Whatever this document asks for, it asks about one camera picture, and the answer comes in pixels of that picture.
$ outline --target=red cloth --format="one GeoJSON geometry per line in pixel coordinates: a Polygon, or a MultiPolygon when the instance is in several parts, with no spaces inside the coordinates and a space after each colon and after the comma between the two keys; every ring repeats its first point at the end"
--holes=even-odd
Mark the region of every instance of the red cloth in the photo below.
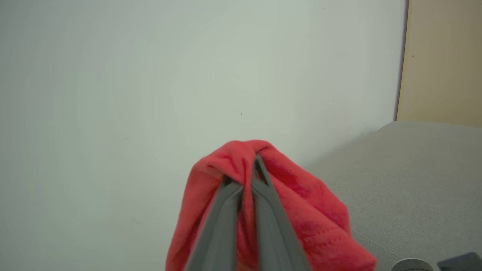
{"type": "Polygon", "coordinates": [[[313,271],[372,271],[375,268],[376,259],[351,238],[347,208],[325,184],[268,142],[253,140],[228,142],[193,166],[167,254],[167,271],[183,270],[223,175],[245,186],[237,225],[237,268],[257,270],[250,193],[255,153],[263,158],[313,271]]]}

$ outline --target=beige wall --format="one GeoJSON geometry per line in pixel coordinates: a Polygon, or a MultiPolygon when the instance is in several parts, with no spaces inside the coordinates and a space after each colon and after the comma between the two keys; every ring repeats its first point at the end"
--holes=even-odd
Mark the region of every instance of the beige wall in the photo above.
{"type": "Polygon", "coordinates": [[[482,1],[410,1],[397,120],[482,126],[482,1]]]}

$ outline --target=gray surface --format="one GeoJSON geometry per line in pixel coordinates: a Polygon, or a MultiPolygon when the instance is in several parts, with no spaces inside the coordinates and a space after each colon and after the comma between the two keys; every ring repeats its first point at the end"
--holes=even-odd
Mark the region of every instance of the gray surface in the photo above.
{"type": "Polygon", "coordinates": [[[481,168],[482,128],[393,122],[307,169],[347,205],[382,271],[482,254],[481,168]]]}

